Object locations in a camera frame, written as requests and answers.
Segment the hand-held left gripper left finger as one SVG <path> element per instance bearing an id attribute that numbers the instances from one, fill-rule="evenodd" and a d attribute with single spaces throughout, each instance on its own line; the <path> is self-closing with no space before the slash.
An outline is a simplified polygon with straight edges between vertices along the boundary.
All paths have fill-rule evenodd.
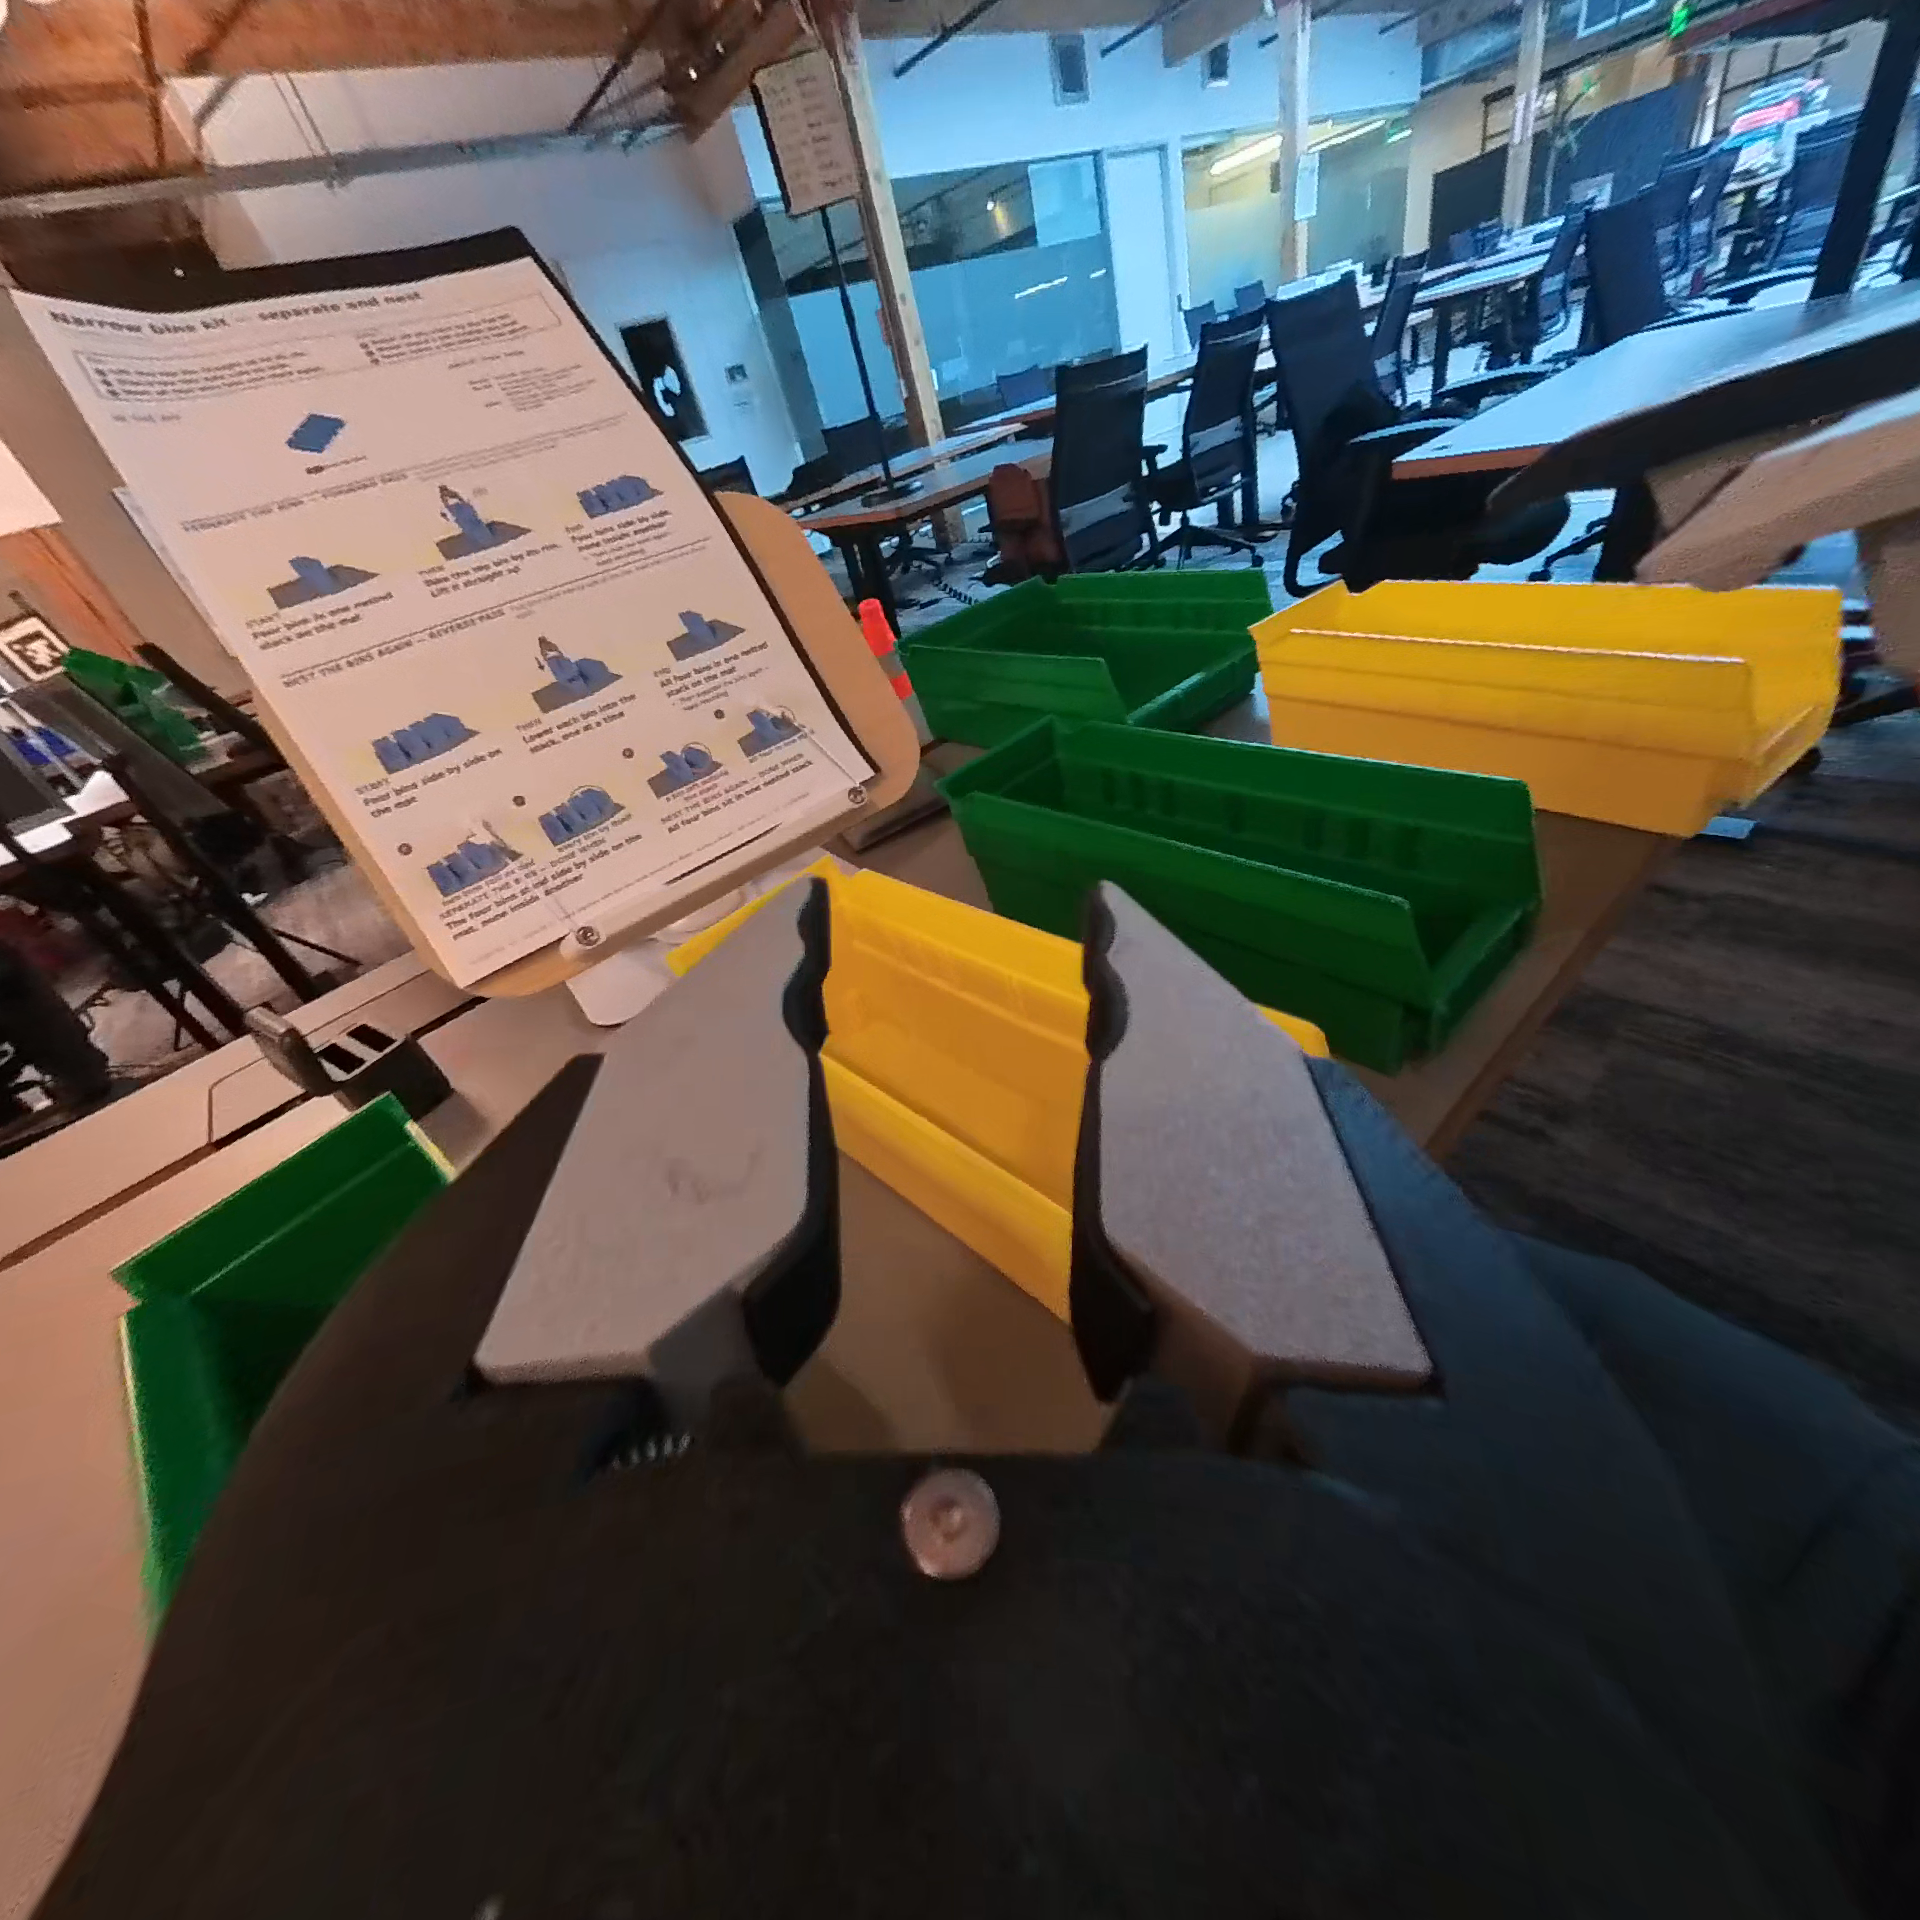
<path id="1" fill-rule="evenodd" d="M 478 1386 L 637 1387 L 664 1426 L 709 1426 L 808 1364 L 840 1306 L 829 966 L 829 884 L 792 881 L 619 1028 L 470 1358 Z"/>

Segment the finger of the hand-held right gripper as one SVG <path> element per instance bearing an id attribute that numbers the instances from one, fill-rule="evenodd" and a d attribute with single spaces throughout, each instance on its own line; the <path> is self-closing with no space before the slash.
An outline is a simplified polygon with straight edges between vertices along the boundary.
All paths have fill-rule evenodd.
<path id="1" fill-rule="evenodd" d="M 1851 534 L 1880 658 L 1917 675 L 1917 395 L 1854 410 L 1724 478 L 1637 565 L 1643 586 L 1763 586 L 1815 539 Z"/>

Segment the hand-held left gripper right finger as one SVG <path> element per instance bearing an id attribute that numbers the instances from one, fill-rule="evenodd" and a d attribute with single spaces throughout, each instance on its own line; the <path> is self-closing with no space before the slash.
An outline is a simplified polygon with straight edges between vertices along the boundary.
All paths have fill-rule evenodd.
<path id="1" fill-rule="evenodd" d="M 1319 1058 L 1111 881 L 1083 980 L 1069 1330 L 1094 1398 L 1164 1383 L 1239 1450 L 1292 1387 L 1432 1387 Z"/>

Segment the green plastic bin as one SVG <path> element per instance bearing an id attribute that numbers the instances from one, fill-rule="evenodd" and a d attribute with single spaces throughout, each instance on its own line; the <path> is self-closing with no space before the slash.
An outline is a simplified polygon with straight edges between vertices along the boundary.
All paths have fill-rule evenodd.
<path id="1" fill-rule="evenodd" d="M 1047 716 L 941 793 L 997 914 L 1071 940 L 1109 881 L 1379 1071 L 1452 1039 L 1544 898 L 1510 777 Z"/>
<path id="2" fill-rule="evenodd" d="M 992 750 L 1043 718 L 1204 731 L 1252 694 L 1260 569 L 1142 569 L 1021 582 L 903 636 L 934 735 Z"/>
<path id="3" fill-rule="evenodd" d="M 447 1180 L 382 1094 L 112 1270 L 150 1626 L 280 1381 Z"/>

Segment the yellow plastic bin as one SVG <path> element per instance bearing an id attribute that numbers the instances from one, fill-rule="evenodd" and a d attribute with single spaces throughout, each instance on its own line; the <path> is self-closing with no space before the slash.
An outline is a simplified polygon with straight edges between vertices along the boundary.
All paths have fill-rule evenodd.
<path id="1" fill-rule="evenodd" d="M 1087 1076 L 1078 941 L 822 855 L 833 1139 L 1059 1322 Z"/>
<path id="2" fill-rule="evenodd" d="M 1332 586 L 1252 627 L 1276 745 L 1525 781 L 1667 836 L 1748 806 L 1829 731 L 1843 594 L 1639 582 Z"/>

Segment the dark top office desk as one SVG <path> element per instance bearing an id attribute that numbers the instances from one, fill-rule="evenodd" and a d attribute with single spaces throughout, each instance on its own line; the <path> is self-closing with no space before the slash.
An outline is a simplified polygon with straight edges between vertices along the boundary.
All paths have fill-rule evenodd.
<path id="1" fill-rule="evenodd" d="M 1651 326 L 1399 454 L 1396 485 L 1493 476 L 1487 511 L 1611 489 L 1596 578 L 1651 550 L 1651 476 L 1716 449 L 1847 414 L 1917 378 L 1917 284 Z"/>

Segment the black office chair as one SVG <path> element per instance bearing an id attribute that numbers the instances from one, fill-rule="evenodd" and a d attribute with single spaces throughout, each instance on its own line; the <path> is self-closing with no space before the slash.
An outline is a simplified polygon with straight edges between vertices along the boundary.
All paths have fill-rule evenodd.
<path id="1" fill-rule="evenodd" d="M 1393 478 L 1400 454 L 1460 414 L 1396 407 L 1376 378 L 1353 277 L 1265 306 L 1265 334 L 1297 454 L 1283 582 L 1304 596 L 1308 561 L 1353 593 L 1383 582 L 1469 580 L 1542 555 L 1571 516 L 1565 497 L 1494 511 L 1494 470 Z"/>
<path id="2" fill-rule="evenodd" d="M 1201 326 L 1180 445 L 1148 494 L 1167 529 L 1173 563 L 1185 567 L 1200 546 L 1257 565 L 1278 526 L 1257 508 L 1257 359 L 1264 316 L 1246 314 Z"/>
<path id="3" fill-rule="evenodd" d="M 1145 345 L 1053 373 L 1047 503 L 1068 573 L 1160 565 L 1145 474 L 1145 389 Z"/>
<path id="4" fill-rule="evenodd" d="M 1591 355 L 1648 329 L 1687 325 L 1728 311 L 1719 299 L 1672 299 L 1660 252 L 1660 195 L 1639 195 L 1585 211 L 1582 252 L 1585 258 L 1585 298 L 1577 335 L 1577 351 Z"/>

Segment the black desk clamp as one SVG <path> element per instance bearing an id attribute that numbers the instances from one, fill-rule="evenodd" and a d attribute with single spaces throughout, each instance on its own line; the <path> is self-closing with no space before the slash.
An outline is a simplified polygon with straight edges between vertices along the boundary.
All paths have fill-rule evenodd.
<path id="1" fill-rule="evenodd" d="M 247 1010 L 247 1030 L 286 1082 L 348 1114 L 390 1097 L 408 1119 L 422 1119 L 452 1099 L 447 1076 L 415 1038 L 355 1025 L 335 1039 L 316 1042 L 269 1006 Z"/>

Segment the person's dark clothing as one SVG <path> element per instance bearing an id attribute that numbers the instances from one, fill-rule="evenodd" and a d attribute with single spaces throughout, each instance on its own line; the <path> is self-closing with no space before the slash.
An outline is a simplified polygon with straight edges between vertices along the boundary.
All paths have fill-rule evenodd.
<path id="1" fill-rule="evenodd" d="M 1468 1212 L 1555 1307 L 1622 1677 L 1751 1862 L 1916 1916 L 1916 1436 L 1639 1270 Z"/>

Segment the wooden office desk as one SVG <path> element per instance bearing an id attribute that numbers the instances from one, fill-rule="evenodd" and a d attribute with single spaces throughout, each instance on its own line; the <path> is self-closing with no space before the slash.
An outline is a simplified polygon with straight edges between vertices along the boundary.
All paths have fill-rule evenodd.
<path id="1" fill-rule="evenodd" d="M 867 486 L 851 501 L 831 503 L 798 516 L 807 537 L 831 545 L 848 569 L 855 604 L 875 602 L 895 621 L 895 580 L 884 557 L 888 541 L 985 498 L 992 474 L 1001 463 L 1044 476 L 1049 470 L 1052 437 L 1001 439 L 959 454 L 936 460 L 899 481 L 892 489 Z"/>

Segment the whiteboard on pole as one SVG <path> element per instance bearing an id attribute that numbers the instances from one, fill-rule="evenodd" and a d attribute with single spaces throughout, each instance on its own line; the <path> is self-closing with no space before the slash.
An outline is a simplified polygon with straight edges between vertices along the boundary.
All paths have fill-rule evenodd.
<path id="1" fill-rule="evenodd" d="M 859 159 L 828 51 L 822 45 L 808 45 L 801 53 L 763 66 L 751 83 L 751 97 L 760 135 L 780 178 L 785 218 L 792 222 L 812 218 L 822 228 L 822 244 L 843 309 L 855 378 L 871 425 L 872 454 L 868 463 L 875 463 L 883 481 L 892 485 L 893 469 L 884 449 L 872 374 L 856 334 L 846 261 L 831 228 L 831 209 L 853 202 L 856 193 Z"/>

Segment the wooden support post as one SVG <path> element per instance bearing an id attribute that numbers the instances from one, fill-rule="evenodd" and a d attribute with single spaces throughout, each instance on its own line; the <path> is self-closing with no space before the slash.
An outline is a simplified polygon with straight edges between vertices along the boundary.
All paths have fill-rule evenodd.
<path id="1" fill-rule="evenodd" d="M 895 366 L 908 437 L 913 445 L 926 449 L 944 439 L 944 418 L 908 266 L 895 193 L 883 155 L 879 119 L 856 28 L 856 5 L 820 3 L 814 7 L 814 15 L 820 44 L 831 61 L 856 163 L 856 211 L 878 291 L 879 334 Z"/>

